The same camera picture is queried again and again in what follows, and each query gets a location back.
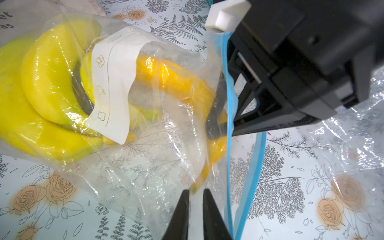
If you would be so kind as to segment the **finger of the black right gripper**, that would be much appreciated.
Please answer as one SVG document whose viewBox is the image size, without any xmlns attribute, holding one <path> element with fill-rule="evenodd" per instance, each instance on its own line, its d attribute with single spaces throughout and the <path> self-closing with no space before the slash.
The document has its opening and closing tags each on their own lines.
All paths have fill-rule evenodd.
<svg viewBox="0 0 384 240">
<path fill-rule="evenodd" d="M 205 128 L 209 140 L 216 140 L 227 134 L 227 117 L 224 123 L 219 123 L 222 113 L 225 113 L 224 106 L 227 100 L 227 82 L 224 73 L 220 73 L 216 95 L 206 119 Z"/>
</svg>

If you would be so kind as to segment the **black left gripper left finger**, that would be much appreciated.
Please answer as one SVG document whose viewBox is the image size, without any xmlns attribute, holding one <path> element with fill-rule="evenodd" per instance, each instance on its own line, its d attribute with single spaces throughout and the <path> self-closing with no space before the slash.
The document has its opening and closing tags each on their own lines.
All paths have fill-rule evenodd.
<svg viewBox="0 0 384 240">
<path fill-rule="evenodd" d="M 162 240 L 187 240 L 189 230 L 190 191 L 183 190 Z"/>
</svg>

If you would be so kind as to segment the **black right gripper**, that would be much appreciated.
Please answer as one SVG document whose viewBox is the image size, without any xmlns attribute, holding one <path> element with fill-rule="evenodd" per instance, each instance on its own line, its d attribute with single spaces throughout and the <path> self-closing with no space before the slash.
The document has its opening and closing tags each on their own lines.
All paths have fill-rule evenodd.
<svg viewBox="0 0 384 240">
<path fill-rule="evenodd" d="M 251 1 L 229 39 L 244 77 L 234 136 L 311 125 L 369 98 L 384 62 L 383 1 Z"/>
</svg>

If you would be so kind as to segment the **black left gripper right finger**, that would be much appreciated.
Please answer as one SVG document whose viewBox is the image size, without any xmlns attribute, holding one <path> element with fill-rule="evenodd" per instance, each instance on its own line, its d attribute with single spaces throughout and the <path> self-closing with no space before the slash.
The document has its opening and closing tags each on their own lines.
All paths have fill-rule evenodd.
<svg viewBox="0 0 384 240">
<path fill-rule="evenodd" d="M 204 240 L 232 240 L 209 189 L 203 194 Z"/>
</svg>

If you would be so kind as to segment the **orange bananas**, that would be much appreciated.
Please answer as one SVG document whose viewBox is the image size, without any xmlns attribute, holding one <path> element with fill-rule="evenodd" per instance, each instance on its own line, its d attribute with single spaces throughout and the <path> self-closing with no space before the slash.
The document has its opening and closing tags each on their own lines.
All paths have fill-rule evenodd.
<svg viewBox="0 0 384 240">
<path fill-rule="evenodd" d="M 170 61 L 139 55 L 137 58 L 136 81 L 160 90 L 179 102 L 193 108 L 194 115 L 200 121 L 208 119 L 209 111 L 214 103 L 215 93 L 208 83 Z M 207 180 L 214 165 L 227 152 L 227 137 L 216 140 L 207 139 L 208 157 L 204 167 L 189 190 L 196 193 Z"/>
</svg>

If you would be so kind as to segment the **clear zip-top bag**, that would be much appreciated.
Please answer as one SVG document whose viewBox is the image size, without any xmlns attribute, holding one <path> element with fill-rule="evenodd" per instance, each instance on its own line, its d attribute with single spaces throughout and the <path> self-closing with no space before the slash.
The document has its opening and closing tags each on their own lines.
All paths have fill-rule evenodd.
<svg viewBox="0 0 384 240">
<path fill-rule="evenodd" d="M 55 25 L 77 18 L 92 19 L 101 26 L 101 34 L 92 41 L 85 51 L 85 56 L 76 66 L 72 86 L 81 108 L 88 115 L 86 127 L 101 135 L 103 145 L 78 161 L 61 164 L 25 154 L 1 140 L 7 147 L 22 153 L 25 158 L 35 158 L 52 168 L 50 172 L 44 172 L 36 183 L 20 190 L 15 195 L 12 205 L 1 209 L 1 214 L 21 216 L 23 222 L 29 218 L 38 221 L 41 214 L 47 210 L 50 210 L 53 218 L 77 215 L 82 207 L 76 206 L 70 199 L 76 191 L 76 185 L 86 182 L 98 197 L 109 198 L 114 209 L 123 213 L 141 210 L 142 222 L 146 225 L 161 222 L 160 233 L 164 235 L 169 226 L 166 219 L 161 216 L 166 208 L 165 202 L 162 201 L 162 197 L 166 195 L 165 192 L 154 195 L 153 188 L 147 184 L 144 184 L 143 190 L 139 190 L 137 188 L 139 178 L 124 179 L 119 171 L 113 170 L 108 163 L 104 163 L 108 173 L 107 183 L 120 187 L 120 191 L 114 193 L 113 190 L 105 187 L 99 188 L 96 175 L 92 173 L 87 163 L 95 162 L 95 157 L 100 154 L 101 149 L 117 149 L 135 142 L 139 129 L 163 117 L 163 111 L 159 108 L 161 104 L 159 97 L 160 95 L 171 96 L 135 80 L 139 55 L 170 61 L 199 78 L 201 78 L 200 75 L 192 71 L 192 66 L 206 67 L 207 63 L 199 56 L 141 29 L 99 16 L 60 16 L 45 29 L 16 38 L 29 35 L 40 36 Z M 227 117 L 227 134 L 224 136 L 227 137 L 227 147 L 233 132 L 233 111 L 237 104 L 233 93 L 233 79 L 226 62 L 231 36 L 232 33 L 221 33 L 215 36 L 215 45 L 219 48 L 217 56 L 223 63 L 221 67 L 215 69 L 212 76 L 214 81 L 219 82 L 220 73 L 223 72 L 227 82 L 225 113 L 222 113 L 219 118 L 219 123 L 224 123 Z M 178 100 L 176 102 L 192 113 L 193 123 L 205 125 L 206 120 L 200 121 L 194 115 L 193 108 Z M 203 136 L 207 145 L 206 161 L 208 157 L 206 128 L 203 130 Z"/>
<path fill-rule="evenodd" d="M 384 237 L 384 70 L 370 80 L 369 98 L 302 128 L 314 148 L 320 240 Z"/>
</svg>

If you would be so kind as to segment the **yellow banana bunch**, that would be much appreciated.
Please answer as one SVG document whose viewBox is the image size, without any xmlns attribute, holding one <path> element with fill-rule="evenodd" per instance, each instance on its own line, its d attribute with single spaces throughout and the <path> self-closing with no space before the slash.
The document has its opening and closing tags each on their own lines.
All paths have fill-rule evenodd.
<svg viewBox="0 0 384 240">
<path fill-rule="evenodd" d="M 61 164 L 103 145 L 86 127 L 72 78 L 100 24 L 77 18 L 40 36 L 22 36 L 1 47 L 1 140 L 33 157 Z"/>
</svg>

